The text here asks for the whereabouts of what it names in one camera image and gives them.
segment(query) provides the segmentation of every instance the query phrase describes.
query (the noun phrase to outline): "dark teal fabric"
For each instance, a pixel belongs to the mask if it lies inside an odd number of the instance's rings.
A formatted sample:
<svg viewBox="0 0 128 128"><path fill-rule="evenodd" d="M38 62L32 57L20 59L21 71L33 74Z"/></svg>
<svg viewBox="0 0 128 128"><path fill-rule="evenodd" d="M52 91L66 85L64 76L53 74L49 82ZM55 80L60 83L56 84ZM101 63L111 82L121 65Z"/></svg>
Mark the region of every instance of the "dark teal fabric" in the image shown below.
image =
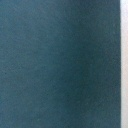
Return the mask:
<svg viewBox="0 0 128 128"><path fill-rule="evenodd" d="M0 1L0 128L120 128L119 6Z"/></svg>

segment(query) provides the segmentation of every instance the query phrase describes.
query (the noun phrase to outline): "teal surface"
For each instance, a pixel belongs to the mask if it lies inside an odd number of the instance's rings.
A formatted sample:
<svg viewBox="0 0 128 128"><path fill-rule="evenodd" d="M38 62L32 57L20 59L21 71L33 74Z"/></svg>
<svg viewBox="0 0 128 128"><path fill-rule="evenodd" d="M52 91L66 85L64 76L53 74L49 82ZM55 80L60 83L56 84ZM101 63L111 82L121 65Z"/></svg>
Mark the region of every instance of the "teal surface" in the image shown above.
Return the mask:
<svg viewBox="0 0 128 128"><path fill-rule="evenodd" d="M120 128L119 6L0 1L0 128Z"/></svg>

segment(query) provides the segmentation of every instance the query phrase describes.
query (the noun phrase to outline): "textured surface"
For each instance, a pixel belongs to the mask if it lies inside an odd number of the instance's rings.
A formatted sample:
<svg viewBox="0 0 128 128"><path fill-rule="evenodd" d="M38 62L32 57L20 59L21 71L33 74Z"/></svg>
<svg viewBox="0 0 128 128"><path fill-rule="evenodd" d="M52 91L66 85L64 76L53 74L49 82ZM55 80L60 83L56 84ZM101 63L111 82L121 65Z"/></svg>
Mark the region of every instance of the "textured surface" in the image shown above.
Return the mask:
<svg viewBox="0 0 128 128"><path fill-rule="evenodd" d="M118 0L0 1L0 128L120 128Z"/></svg>

